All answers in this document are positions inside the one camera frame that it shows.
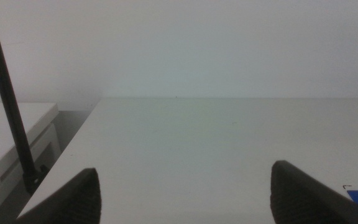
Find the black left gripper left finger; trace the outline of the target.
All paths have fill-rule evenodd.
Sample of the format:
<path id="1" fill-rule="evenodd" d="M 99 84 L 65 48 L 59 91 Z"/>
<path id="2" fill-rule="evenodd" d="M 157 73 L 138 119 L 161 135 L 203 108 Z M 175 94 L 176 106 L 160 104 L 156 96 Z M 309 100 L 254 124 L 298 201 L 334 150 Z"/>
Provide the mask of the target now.
<path id="1" fill-rule="evenodd" d="M 101 189 L 95 168 L 86 168 L 15 224 L 99 224 Z"/>

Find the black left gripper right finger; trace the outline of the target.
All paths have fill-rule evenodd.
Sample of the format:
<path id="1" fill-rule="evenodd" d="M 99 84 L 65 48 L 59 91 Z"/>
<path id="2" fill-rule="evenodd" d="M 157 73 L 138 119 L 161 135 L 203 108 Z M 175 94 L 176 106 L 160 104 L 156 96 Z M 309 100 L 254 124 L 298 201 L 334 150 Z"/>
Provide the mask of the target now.
<path id="1" fill-rule="evenodd" d="M 276 161 L 270 178 L 275 223 L 358 224 L 358 204 L 312 178 L 288 161 Z"/>

